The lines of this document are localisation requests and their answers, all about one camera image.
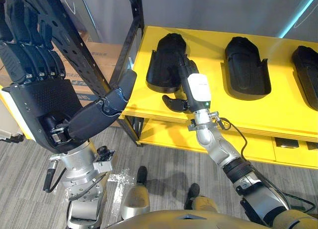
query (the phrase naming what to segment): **person's shoe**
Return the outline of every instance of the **person's shoe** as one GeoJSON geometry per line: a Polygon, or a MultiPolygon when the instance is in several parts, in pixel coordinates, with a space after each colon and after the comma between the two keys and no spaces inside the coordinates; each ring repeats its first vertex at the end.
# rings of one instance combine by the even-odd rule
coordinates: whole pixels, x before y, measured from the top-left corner
{"type": "Polygon", "coordinates": [[[199,196],[199,193],[200,193],[199,184],[192,183],[188,191],[187,200],[185,201],[185,204],[183,207],[185,210],[192,210],[192,202],[197,196],[199,196]]]}

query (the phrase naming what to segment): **black metal rack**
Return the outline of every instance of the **black metal rack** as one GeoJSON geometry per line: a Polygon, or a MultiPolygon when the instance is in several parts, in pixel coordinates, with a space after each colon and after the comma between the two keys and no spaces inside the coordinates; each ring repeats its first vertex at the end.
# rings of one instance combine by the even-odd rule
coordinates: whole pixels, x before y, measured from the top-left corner
{"type": "MultiPolygon", "coordinates": [[[[129,1],[131,3],[133,21],[109,83],[101,73],[60,0],[24,0],[24,4],[30,6],[38,13],[39,23],[44,21],[46,25],[51,27],[53,43],[92,92],[98,97],[104,97],[116,85],[122,72],[126,70],[129,52],[137,33],[140,31],[142,36],[144,31],[142,0],[129,1]]],[[[47,39],[46,43],[49,45],[47,48],[53,48],[51,39],[47,39]]],[[[143,118],[125,116],[117,121],[137,144],[144,121],[143,118]]]]}

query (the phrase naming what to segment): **white label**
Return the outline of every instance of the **white label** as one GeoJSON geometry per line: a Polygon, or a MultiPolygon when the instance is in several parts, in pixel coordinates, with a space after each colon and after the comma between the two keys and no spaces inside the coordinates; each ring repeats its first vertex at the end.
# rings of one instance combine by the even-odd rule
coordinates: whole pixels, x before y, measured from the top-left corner
{"type": "Polygon", "coordinates": [[[192,96],[197,101],[211,101],[208,78],[204,74],[191,74],[188,82],[192,96]]]}

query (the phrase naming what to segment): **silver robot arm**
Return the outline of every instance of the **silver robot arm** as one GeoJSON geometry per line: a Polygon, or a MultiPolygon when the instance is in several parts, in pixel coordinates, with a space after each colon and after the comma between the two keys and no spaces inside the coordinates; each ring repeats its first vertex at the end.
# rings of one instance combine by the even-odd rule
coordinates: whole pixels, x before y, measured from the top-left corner
{"type": "MultiPolygon", "coordinates": [[[[178,72],[186,100],[162,97],[166,106],[177,112],[190,111],[194,115],[190,131],[196,131],[198,143],[211,159],[224,171],[242,196],[240,204],[252,222],[271,227],[275,218],[289,210],[288,203],[240,153],[226,140],[217,128],[224,127],[218,112],[210,113],[211,95],[208,80],[199,74],[195,63],[186,55],[179,57],[178,72]]],[[[299,218],[306,214],[297,212],[299,218]]]]}
{"type": "Polygon", "coordinates": [[[204,147],[211,159],[225,172],[239,195],[246,215],[253,222],[272,226],[275,217],[288,210],[284,199],[270,185],[257,176],[250,162],[223,138],[211,118],[218,119],[218,113],[208,109],[194,112],[195,123],[189,130],[195,130],[198,143],[204,147]]]}

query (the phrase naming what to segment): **yellow shelf board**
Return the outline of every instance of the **yellow shelf board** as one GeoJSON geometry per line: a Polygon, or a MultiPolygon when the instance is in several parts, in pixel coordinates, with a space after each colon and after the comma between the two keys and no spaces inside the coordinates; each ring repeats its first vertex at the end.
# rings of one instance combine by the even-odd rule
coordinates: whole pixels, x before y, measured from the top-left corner
{"type": "MultiPolygon", "coordinates": [[[[236,132],[221,131],[238,151],[244,145],[243,138],[236,132]]],[[[244,156],[253,159],[275,160],[275,153],[271,137],[244,135],[248,144],[244,150],[244,156]]],[[[144,127],[140,136],[140,142],[160,145],[170,148],[185,149],[199,153],[207,151],[196,140],[196,132],[188,131],[186,125],[145,119],[144,127]]]]}
{"type": "MultiPolygon", "coordinates": [[[[223,137],[240,152],[240,149],[244,145],[242,137],[238,133],[231,131],[221,131],[221,133],[223,137]]],[[[249,133],[244,134],[244,136],[248,141],[247,147],[244,150],[244,156],[249,160],[318,169],[318,161],[315,162],[311,158],[314,155],[314,150],[310,152],[308,152],[309,150],[306,151],[307,148],[304,146],[304,144],[306,144],[305,142],[299,142],[301,154],[304,156],[301,157],[301,160],[298,160],[299,158],[296,155],[298,155],[299,152],[296,154],[296,149],[290,152],[280,152],[280,149],[287,149],[274,146],[275,141],[272,137],[249,133]]],[[[207,153],[207,151],[198,144],[196,133],[194,131],[188,131],[186,125],[152,119],[145,119],[139,143],[207,153]]]]}
{"type": "Polygon", "coordinates": [[[299,147],[294,149],[277,147],[273,138],[273,146],[277,162],[295,163],[299,165],[318,167],[318,149],[309,150],[307,143],[298,141],[299,147]]]}
{"type": "Polygon", "coordinates": [[[124,115],[182,124],[192,118],[191,114],[170,111],[161,99],[163,94],[146,86],[152,50],[168,33],[182,35],[189,59],[196,63],[200,73],[207,75],[211,111],[218,111],[244,132],[318,142],[318,113],[307,106],[291,60],[299,45],[318,51],[318,44],[291,39],[147,26],[134,64],[137,80],[124,115]],[[244,101],[228,94],[224,49],[235,36],[247,37],[258,47],[261,58],[268,58],[272,91],[262,99],[244,101]]]}

